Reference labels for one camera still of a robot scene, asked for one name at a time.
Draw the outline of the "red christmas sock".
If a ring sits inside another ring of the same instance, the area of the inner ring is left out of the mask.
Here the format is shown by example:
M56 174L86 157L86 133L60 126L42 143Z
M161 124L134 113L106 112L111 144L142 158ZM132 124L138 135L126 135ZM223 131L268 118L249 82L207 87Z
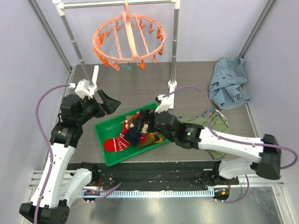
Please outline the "red christmas sock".
M130 143L125 139L125 134L129 129L129 122L127 120L123 123L123 128L118 137L107 139L104 142L104 150L111 153L121 152L128 148Z
M140 143L145 143L148 139L148 124L146 122L143 123L141 136L140 136Z

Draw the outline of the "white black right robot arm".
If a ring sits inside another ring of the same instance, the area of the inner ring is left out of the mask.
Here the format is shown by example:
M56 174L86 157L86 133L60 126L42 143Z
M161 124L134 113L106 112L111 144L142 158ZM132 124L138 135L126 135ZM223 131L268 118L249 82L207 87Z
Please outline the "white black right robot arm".
M211 179L222 184L239 175L256 174L268 180L280 179L281 151L275 146L272 135L263 138L246 138L209 130L201 125L184 123L167 111L142 110L133 124L140 131L144 124L148 130L162 134L170 142L184 149L215 150L237 155L238 159L220 161L211 172Z

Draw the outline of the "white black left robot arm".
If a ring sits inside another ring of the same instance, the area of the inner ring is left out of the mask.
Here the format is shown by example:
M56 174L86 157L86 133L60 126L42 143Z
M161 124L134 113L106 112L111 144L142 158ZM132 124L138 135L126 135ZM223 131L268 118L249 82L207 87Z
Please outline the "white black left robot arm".
M19 213L34 224L64 224L70 207L86 185L95 186L100 179L97 166L83 163L71 179L62 182L70 158L83 134L82 126L91 118L112 114L121 105L103 90L97 94L101 104L93 97L80 98L76 94L65 96L60 105L59 122L46 139L49 156L38 187L30 202L20 206Z

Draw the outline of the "navy blue sock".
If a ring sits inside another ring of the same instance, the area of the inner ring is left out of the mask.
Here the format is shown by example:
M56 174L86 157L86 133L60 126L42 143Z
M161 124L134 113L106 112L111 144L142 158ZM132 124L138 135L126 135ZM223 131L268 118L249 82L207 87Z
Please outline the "navy blue sock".
M135 147L139 145L140 137L141 133L135 127L130 127L124 135L125 140Z
M147 121L147 117L144 111L138 112L135 116L130 120L131 124L137 129L137 131L141 132L143 129L144 123Z

